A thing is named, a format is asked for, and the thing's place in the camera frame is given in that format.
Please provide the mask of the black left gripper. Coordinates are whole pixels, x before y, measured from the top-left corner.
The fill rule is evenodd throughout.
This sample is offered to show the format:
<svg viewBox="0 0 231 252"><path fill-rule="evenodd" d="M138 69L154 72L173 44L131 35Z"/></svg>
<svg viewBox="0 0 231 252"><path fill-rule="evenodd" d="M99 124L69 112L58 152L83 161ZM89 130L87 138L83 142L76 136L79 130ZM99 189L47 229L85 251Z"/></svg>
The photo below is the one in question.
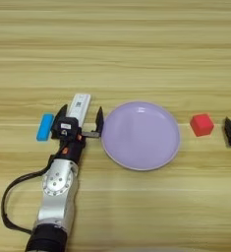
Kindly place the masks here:
<svg viewBox="0 0 231 252"><path fill-rule="evenodd" d="M66 116L68 104L63 105L58 113L56 118L61 116ZM99 135L102 134L103 125L104 125L104 116L102 107L99 107L96 118L95 118L96 129L91 132L81 132L79 131L75 135L60 135L59 133L53 132L51 138L53 140L59 141L59 150L55 154L56 158L66 159L73 161L74 163L79 163L83 149L86 146L87 138L99 138Z"/></svg>

